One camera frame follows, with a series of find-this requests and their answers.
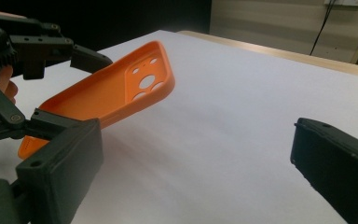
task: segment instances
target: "human hand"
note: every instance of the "human hand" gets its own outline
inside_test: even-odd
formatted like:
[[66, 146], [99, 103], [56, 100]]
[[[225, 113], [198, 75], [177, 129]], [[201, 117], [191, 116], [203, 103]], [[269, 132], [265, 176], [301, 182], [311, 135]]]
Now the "human hand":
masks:
[[16, 84], [10, 81], [11, 76], [13, 75], [13, 67], [5, 66], [0, 71], [0, 90], [5, 94], [5, 96], [13, 102], [16, 103], [14, 97], [18, 92]]

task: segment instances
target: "circular hole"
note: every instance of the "circular hole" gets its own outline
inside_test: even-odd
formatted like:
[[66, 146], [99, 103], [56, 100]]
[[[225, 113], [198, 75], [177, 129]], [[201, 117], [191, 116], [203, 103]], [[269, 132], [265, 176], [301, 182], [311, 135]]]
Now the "circular hole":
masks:
[[152, 88], [152, 91], [158, 89], [158, 87], [160, 87], [162, 84], [163, 84], [163, 82], [159, 82], [158, 84], [156, 84], [156, 85]]
[[132, 98], [132, 100], [137, 100], [137, 99], [139, 99], [139, 98], [141, 98], [142, 96], [144, 96], [146, 93], [143, 91], [143, 92], [140, 92], [140, 93], [138, 93], [138, 94], [136, 94], [133, 98]]
[[31, 163], [31, 166], [32, 167], [38, 167], [38, 166], [40, 166], [42, 164], [42, 161], [33, 161], [32, 163]]
[[139, 88], [146, 89], [147, 87], [149, 87], [153, 84], [155, 79], [156, 78], [154, 75], [149, 75], [147, 77], [144, 77], [144, 79], [142, 79], [141, 83], [139, 83]]

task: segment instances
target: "black cable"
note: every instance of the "black cable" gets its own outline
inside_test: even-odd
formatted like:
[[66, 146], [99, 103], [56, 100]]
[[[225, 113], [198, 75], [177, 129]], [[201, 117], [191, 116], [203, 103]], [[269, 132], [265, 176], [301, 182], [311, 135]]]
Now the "black cable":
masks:
[[333, 8], [334, 4], [336, 3], [336, 0], [330, 0], [327, 6], [326, 14], [324, 15], [324, 23], [322, 24], [321, 30], [319, 31], [319, 34], [316, 36], [315, 42], [313, 43], [312, 50], [310, 51], [310, 55], [312, 55], [313, 50], [316, 47], [316, 44], [318, 43], [319, 36], [321, 36], [322, 30], [324, 29], [324, 26], [326, 25], [327, 19], [330, 15], [331, 9]]

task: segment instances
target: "white tabletop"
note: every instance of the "white tabletop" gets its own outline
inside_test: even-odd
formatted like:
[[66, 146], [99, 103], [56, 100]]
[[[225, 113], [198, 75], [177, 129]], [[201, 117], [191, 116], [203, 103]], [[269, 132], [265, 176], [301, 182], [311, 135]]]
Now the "white tabletop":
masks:
[[[289, 158], [300, 117], [358, 138], [357, 76], [163, 31], [102, 53], [117, 60], [151, 40], [167, 50], [175, 89], [103, 130], [105, 162], [73, 223], [345, 223]], [[28, 118], [88, 75], [68, 64], [14, 78]], [[0, 141], [9, 181], [19, 144]]]

